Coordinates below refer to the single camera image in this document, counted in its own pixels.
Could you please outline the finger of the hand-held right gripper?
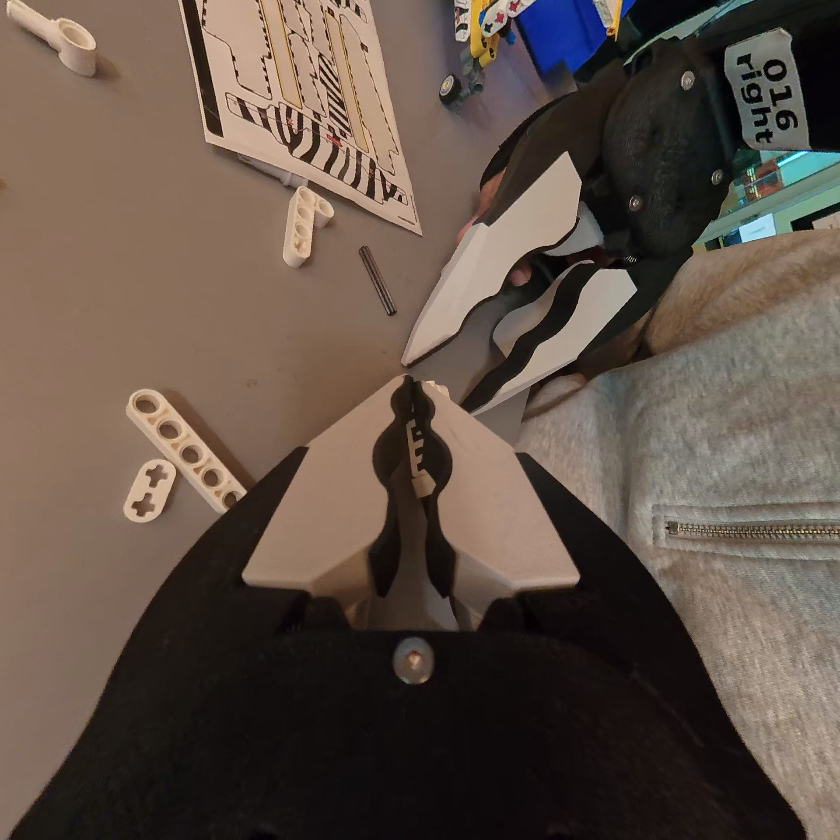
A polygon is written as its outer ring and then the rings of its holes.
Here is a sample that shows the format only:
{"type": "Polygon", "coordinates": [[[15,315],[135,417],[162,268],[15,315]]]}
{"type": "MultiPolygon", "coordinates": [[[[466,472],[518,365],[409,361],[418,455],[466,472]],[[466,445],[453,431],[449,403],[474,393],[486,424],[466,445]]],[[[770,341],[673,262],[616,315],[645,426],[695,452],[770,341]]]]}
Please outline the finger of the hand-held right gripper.
{"type": "Polygon", "coordinates": [[[503,361],[485,374],[461,407],[477,415],[575,362],[637,291],[626,269],[583,261],[535,301],[504,316],[491,339],[503,361]]]}
{"type": "Polygon", "coordinates": [[[415,322],[402,356],[405,367],[456,337],[520,260],[602,245],[603,232],[581,203],[582,180],[571,153],[564,151],[539,175],[527,167],[536,162],[530,153],[511,158],[491,205],[459,242],[415,322]]]}

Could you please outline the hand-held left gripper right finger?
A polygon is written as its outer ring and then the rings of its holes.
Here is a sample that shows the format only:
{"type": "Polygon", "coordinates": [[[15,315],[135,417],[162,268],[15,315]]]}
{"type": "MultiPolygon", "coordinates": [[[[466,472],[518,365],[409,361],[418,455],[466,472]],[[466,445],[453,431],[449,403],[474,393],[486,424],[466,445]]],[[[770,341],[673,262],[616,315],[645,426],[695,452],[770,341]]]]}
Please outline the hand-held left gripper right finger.
{"type": "Polygon", "coordinates": [[[451,476],[423,502],[425,557],[458,628],[477,629],[495,601],[573,587],[580,573],[515,449],[453,404],[451,476]]]}

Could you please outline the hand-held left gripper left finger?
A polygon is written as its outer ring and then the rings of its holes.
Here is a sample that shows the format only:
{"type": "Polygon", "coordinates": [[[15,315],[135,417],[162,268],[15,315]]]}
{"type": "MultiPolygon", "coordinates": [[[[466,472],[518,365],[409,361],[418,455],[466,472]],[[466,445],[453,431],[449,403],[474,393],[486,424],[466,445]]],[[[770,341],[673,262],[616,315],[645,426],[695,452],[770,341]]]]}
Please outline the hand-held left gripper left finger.
{"type": "Polygon", "coordinates": [[[407,460],[413,380],[388,382],[306,447],[243,572],[352,611],[391,590],[401,556],[392,477],[407,460]]]}

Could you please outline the white zebra-striped lego assembly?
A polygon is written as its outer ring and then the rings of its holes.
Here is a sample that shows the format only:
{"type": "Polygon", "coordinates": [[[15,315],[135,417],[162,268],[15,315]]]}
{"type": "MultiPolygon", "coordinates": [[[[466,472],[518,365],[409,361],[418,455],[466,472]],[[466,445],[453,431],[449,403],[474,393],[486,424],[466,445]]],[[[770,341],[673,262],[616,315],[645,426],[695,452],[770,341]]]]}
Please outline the white zebra-striped lego assembly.
{"type": "Polygon", "coordinates": [[[447,410],[454,406],[446,385],[410,378],[406,441],[409,476],[422,502],[446,485],[452,471],[452,448],[446,439],[447,410]]]}

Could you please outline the person's right forearm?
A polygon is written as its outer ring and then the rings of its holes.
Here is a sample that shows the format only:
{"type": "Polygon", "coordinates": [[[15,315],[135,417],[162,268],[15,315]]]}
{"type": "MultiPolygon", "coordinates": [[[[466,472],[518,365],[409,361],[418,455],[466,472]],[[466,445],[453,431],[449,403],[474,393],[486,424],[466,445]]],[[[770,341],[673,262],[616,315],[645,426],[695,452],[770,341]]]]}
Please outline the person's right forearm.
{"type": "Polygon", "coordinates": [[[806,230],[693,255],[644,331],[652,355],[729,329],[825,284],[838,284],[839,232],[806,230]]]}

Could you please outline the white five-hole lego beam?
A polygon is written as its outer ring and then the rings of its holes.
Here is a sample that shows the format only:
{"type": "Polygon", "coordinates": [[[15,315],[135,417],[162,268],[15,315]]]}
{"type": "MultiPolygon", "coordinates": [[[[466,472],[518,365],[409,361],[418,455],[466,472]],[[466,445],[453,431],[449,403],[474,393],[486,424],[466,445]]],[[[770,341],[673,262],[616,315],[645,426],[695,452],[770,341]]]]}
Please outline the white five-hole lego beam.
{"type": "Polygon", "coordinates": [[[133,393],[125,411],[216,512],[225,513],[245,496],[244,486],[160,392],[133,393]]]}

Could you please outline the small white two-hole lego beam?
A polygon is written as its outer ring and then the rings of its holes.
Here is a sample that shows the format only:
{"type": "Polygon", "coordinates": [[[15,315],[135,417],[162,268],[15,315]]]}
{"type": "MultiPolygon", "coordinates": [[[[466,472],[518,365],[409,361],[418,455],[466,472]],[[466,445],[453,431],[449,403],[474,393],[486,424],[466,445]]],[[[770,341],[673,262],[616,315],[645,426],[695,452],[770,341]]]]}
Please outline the small white two-hole lego beam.
{"type": "Polygon", "coordinates": [[[158,518],[172,492],[176,468],[165,458],[144,463],[133,480],[122,513],[131,522],[146,524],[158,518]]]}

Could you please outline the yellow and white lego vehicle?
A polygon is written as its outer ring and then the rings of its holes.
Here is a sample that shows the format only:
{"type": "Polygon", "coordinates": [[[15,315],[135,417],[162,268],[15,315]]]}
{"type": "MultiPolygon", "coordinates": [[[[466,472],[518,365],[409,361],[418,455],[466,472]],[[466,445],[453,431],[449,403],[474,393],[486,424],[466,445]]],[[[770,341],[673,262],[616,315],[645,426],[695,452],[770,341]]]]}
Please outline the yellow and white lego vehicle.
{"type": "MultiPolygon", "coordinates": [[[[455,1],[455,42],[460,48],[460,68],[442,80],[438,99],[456,108],[482,92],[487,68],[496,60],[501,46],[518,39],[512,20],[536,1],[455,1]]],[[[616,44],[623,17],[635,1],[611,2],[613,20],[606,30],[609,44],[616,44]]]]}

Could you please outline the white L-shaped lego beam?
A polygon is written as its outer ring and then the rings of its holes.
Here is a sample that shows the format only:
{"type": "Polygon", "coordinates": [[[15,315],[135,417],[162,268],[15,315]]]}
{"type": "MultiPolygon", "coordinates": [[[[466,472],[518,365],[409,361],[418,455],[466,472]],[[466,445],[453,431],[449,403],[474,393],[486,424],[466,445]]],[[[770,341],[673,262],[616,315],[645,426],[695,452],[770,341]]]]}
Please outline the white L-shaped lego beam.
{"type": "Polygon", "coordinates": [[[282,257],[291,268],[301,267],[310,257],[313,232],[326,227],[334,216],[327,199],[307,186],[296,189],[290,199],[282,247],[282,257]]]}

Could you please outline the light grey lego pin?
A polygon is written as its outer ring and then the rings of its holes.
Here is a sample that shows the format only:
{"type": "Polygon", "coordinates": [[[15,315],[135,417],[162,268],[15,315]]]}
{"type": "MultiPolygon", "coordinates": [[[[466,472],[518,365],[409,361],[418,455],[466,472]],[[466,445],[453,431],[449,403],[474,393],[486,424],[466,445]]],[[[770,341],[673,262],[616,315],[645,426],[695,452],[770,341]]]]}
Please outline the light grey lego pin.
{"type": "Polygon", "coordinates": [[[306,177],[296,175],[288,170],[284,170],[276,165],[265,163],[256,158],[247,156],[245,154],[236,154],[237,158],[247,164],[248,166],[262,172],[270,177],[278,180],[282,185],[287,186],[293,190],[300,187],[308,187],[308,179],[306,177]]]}

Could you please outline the white lego pin connector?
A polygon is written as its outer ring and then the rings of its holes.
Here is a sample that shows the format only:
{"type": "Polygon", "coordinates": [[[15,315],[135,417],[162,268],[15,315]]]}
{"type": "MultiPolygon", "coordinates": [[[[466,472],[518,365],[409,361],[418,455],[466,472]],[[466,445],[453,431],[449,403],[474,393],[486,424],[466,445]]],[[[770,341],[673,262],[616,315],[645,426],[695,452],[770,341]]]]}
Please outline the white lego pin connector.
{"type": "Polygon", "coordinates": [[[97,42],[76,21],[47,18],[22,1],[7,1],[6,13],[18,26],[46,42],[67,69],[82,77],[96,75],[97,42]]]}

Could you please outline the person's right hand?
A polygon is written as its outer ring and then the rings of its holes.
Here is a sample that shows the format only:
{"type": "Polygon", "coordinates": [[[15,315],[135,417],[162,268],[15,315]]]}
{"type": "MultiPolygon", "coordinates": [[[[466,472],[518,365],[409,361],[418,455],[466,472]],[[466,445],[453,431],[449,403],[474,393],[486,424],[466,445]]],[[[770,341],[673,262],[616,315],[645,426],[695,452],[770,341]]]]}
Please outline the person's right hand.
{"type": "MultiPolygon", "coordinates": [[[[478,203],[476,205],[476,212],[468,223],[463,226],[458,232],[456,244],[459,245],[462,239],[467,235],[468,231],[482,218],[487,212],[496,197],[501,181],[506,170],[501,170],[491,178],[482,183],[478,194],[478,203]]],[[[529,283],[532,277],[532,266],[527,259],[520,260],[514,267],[512,267],[507,274],[507,281],[513,287],[523,287],[529,283]]]]}

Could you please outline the blue plastic bin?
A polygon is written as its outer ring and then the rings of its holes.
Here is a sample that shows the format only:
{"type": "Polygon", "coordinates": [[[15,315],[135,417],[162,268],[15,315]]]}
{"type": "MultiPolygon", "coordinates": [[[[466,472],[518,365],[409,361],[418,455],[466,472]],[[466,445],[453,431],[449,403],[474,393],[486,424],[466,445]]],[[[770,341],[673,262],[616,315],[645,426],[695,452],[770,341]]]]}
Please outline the blue plastic bin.
{"type": "Polygon", "coordinates": [[[547,77],[560,67],[576,73],[595,56],[619,57],[620,45],[606,36],[613,16],[611,2],[536,1],[512,23],[538,75],[547,77]]]}

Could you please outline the person's grey sweatpants leg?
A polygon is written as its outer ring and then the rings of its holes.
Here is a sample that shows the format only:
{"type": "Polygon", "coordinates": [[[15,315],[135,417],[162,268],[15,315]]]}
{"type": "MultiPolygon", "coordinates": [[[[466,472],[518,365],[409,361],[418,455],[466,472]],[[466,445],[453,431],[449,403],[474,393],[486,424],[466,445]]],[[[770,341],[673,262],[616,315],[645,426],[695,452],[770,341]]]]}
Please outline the person's grey sweatpants leg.
{"type": "Polygon", "coordinates": [[[606,373],[518,446],[667,594],[804,823],[838,838],[838,307],[814,298],[606,373]]]}

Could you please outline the zebra sticker sheet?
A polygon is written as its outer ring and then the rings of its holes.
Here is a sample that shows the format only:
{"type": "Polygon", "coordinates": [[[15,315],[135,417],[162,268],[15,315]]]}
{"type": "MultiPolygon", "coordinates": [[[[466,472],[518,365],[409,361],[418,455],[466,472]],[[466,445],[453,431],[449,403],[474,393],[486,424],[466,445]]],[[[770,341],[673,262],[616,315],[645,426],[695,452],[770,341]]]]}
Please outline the zebra sticker sheet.
{"type": "Polygon", "coordinates": [[[370,2],[181,6],[207,142],[422,234],[370,2]]]}

